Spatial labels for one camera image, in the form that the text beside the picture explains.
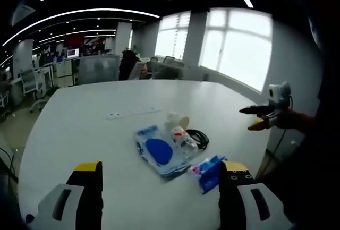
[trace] desk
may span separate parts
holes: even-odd
[[[56,63],[57,78],[72,76],[72,59],[66,59],[62,62]]]
[[[253,102],[218,83],[138,80],[59,89],[37,119],[22,157],[19,205],[23,218],[79,163],[103,162],[102,229],[219,227],[218,188],[202,195],[191,173],[162,179],[138,155],[133,132],[163,124],[167,111],[108,120],[110,113],[161,106],[190,117],[189,128],[210,139],[198,163],[213,155],[244,163],[256,175],[269,130],[250,132],[256,118],[239,113]]]

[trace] black cable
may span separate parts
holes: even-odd
[[[207,148],[209,139],[204,133],[194,129],[187,129],[186,132],[196,142],[197,147],[200,150],[205,150]]]
[[[289,99],[290,99],[290,102],[291,102],[291,109],[293,109],[293,97],[289,95]],[[281,144],[281,142],[282,142],[282,140],[283,140],[283,137],[284,137],[285,134],[286,134],[286,131],[287,131],[287,129],[285,129],[285,130],[283,131],[282,136],[281,136],[279,142],[277,143],[277,145],[276,145],[276,147],[275,147],[275,149],[274,149],[273,156],[275,156],[275,153],[276,153],[278,147],[280,146],[280,144]],[[262,173],[261,173],[261,176],[263,176],[263,175],[265,174],[265,172],[266,172],[268,166],[270,165],[270,163],[271,163],[271,158],[268,160],[268,163],[267,163],[267,165],[265,166],[265,168],[263,169],[263,171],[262,171]]]
[[[10,178],[12,178],[15,182],[18,182],[18,177],[15,175],[14,168],[13,168],[14,173],[12,173],[12,171],[11,171],[11,168],[13,166],[14,155],[11,158],[10,154],[8,154],[6,150],[4,150],[3,148],[0,148],[0,150],[6,153],[6,155],[8,156],[8,158],[10,159],[10,162],[11,162],[10,167],[8,168],[7,165],[2,160],[0,160],[0,167],[1,167],[1,164],[3,164],[3,168],[5,169],[5,171],[8,174],[8,176]]]

